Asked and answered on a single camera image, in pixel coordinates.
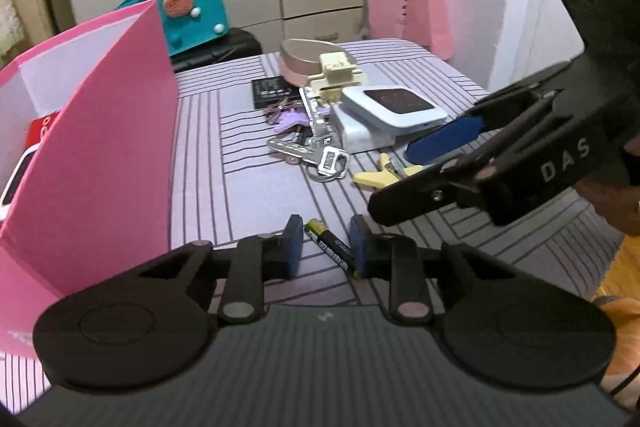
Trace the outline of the person right hand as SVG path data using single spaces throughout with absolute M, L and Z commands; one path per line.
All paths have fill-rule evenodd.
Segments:
M 575 184 L 575 190 L 614 229 L 628 236 L 639 236 L 638 186 L 606 184 L 587 176 Z

